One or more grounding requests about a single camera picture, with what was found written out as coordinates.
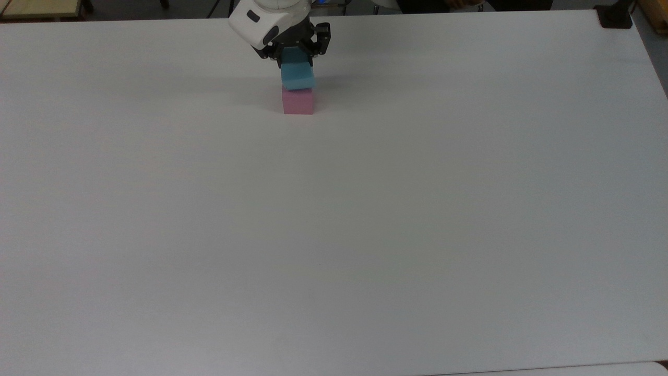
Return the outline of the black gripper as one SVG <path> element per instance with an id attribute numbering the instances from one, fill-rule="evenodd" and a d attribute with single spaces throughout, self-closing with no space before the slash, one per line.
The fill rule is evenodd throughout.
<path id="1" fill-rule="evenodd" d="M 281 33 L 279 28 L 274 26 L 264 36 L 263 41 L 267 44 L 258 50 L 258 55 L 260 58 L 275 61 L 278 69 L 281 69 L 282 51 L 288 47 L 297 47 L 309 58 L 325 55 L 331 42 L 331 24 L 303 21 Z"/>

